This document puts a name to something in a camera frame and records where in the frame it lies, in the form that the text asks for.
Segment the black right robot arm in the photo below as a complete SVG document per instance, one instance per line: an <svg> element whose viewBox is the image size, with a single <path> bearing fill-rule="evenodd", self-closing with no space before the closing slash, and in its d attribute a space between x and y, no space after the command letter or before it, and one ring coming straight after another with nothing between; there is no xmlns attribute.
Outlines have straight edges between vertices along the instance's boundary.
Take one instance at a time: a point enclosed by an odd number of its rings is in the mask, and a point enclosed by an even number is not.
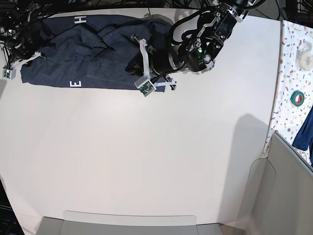
<svg viewBox="0 0 313 235"><path fill-rule="evenodd" d="M36 4L33 0L2 0L0 2L0 47L6 65L30 58L27 25Z"/></svg>

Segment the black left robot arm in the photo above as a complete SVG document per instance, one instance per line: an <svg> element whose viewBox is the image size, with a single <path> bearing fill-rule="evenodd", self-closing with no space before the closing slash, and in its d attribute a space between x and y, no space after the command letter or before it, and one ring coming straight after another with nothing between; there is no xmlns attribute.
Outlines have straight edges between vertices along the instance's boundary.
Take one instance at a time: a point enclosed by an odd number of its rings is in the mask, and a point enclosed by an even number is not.
<svg viewBox="0 0 313 235"><path fill-rule="evenodd" d="M151 81L179 71L211 70L236 23L243 20L240 16L252 9L247 0L221 0L177 21L169 32L155 33L145 47Z"/></svg>

